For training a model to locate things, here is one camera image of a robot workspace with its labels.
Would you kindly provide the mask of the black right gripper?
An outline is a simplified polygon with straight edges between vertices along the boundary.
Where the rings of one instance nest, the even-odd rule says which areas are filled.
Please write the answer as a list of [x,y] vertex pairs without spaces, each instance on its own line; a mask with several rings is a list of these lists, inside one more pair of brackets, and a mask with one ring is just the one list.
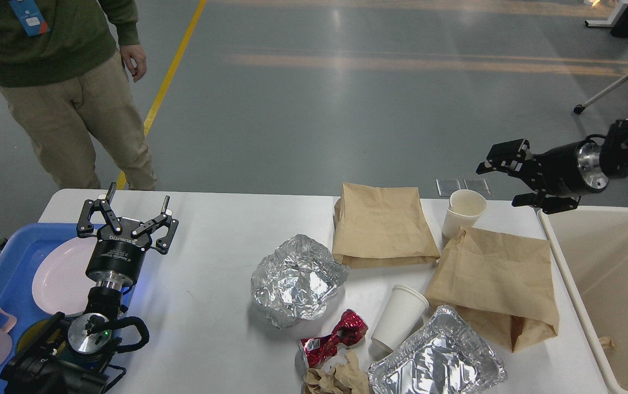
[[530,206],[547,215],[575,210],[581,197],[570,197],[599,194],[609,185],[609,178],[601,168],[601,146],[591,140],[535,155],[525,138],[494,144],[486,160],[478,164],[476,174],[495,171],[527,178],[537,189],[544,190],[546,193],[515,195],[511,205]]

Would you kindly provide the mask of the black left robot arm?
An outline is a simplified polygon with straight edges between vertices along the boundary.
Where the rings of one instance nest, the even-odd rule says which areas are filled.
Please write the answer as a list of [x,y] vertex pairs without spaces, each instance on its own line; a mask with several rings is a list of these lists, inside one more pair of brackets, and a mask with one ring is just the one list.
[[[3,367],[6,393],[106,393],[126,374],[112,365],[116,354],[138,351],[149,342],[139,317],[127,316],[123,297],[140,277],[148,250],[167,254],[179,225],[166,196],[161,212],[147,221],[119,217],[111,208],[116,192],[84,202],[76,232],[93,237],[86,277],[94,282],[77,317],[56,312],[38,334]],[[118,370],[116,378],[106,369]]]

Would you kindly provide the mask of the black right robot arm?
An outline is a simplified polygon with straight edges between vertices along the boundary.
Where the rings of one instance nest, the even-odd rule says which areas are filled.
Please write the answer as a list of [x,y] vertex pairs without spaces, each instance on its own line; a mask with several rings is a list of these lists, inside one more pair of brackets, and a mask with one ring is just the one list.
[[547,215],[574,210],[582,195],[599,194],[610,181],[628,176],[628,119],[616,120],[605,135],[591,134],[542,154],[531,152],[524,138],[494,144],[476,173],[495,171],[531,189],[513,198],[514,207],[530,206]]

